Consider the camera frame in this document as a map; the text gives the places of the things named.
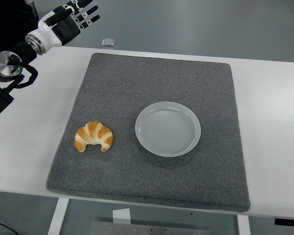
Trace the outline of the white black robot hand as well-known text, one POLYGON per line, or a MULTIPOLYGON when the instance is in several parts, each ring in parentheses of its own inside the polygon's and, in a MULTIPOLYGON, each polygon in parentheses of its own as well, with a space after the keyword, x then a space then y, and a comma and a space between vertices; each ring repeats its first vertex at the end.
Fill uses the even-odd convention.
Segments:
POLYGON ((70 0, 56 7, 39 20, 38 28, 28 33, 25 41, 39 55, 66 45, 100 19, 100 15, 94 14, 97 5, 88 8, 91 3, 90 0, 70 0))

